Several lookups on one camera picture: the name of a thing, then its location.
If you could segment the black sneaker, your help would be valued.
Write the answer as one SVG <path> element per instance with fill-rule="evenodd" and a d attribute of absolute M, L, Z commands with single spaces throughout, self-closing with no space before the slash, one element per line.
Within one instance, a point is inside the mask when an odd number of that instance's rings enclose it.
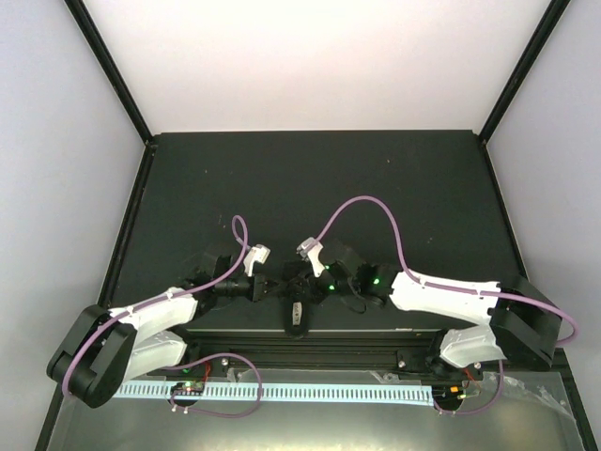
<path fill-rule="evenodd" d="M 284 306 L 285 333 L 295 339 L 304 338 L 309 331 L 309 298 L 307 284 L 281 295 Z"/>

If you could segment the black shoelace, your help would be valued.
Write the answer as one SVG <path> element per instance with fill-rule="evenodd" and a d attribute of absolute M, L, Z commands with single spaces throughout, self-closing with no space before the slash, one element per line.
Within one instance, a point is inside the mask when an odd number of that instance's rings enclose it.
<path fill-rule="evenodd" d="M 296 288 L 303 288 L 307 278 L 312 274 L 313 269 L 308 262 L 288 261 L 283 265 L 273 293 L 282 295 L 294 291 Z"/>

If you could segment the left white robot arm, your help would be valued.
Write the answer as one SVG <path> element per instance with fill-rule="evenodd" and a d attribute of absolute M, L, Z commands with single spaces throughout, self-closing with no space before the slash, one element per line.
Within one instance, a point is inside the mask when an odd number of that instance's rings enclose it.
<path fill-rule="evenodd" d="M 47 376 L 65 394 L 98 408 L 124 383 L 155 370 L 194 373 L 202 353 L 176 327 L 205 315 L 221 298 L 259 301 L 268 279 L 258 268 L 269 256 L 263 244 L 244 246 L 238 256 L 210 247 L 189 276 L 156 297 L 110 309 L 88 306 L 51 357 Z"/>

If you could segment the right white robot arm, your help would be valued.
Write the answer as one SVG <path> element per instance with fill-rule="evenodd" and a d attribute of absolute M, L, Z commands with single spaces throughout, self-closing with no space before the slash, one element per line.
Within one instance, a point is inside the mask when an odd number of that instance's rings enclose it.
<path fill-rule="evenodd" d="M 338 241 L 309 238 L 297 248 L 309 264 L 308 282 L 317 298 L 340 294 L 403 312 L 425 312 L 466 322 L 437 333 L 426 356 L 429 372 L 450 378 L 458 369 L 508 361 L 529 370 L 550 369 L 562 324 L 559 310 L 529 281 L 457 281 L 370 264 Z"/>

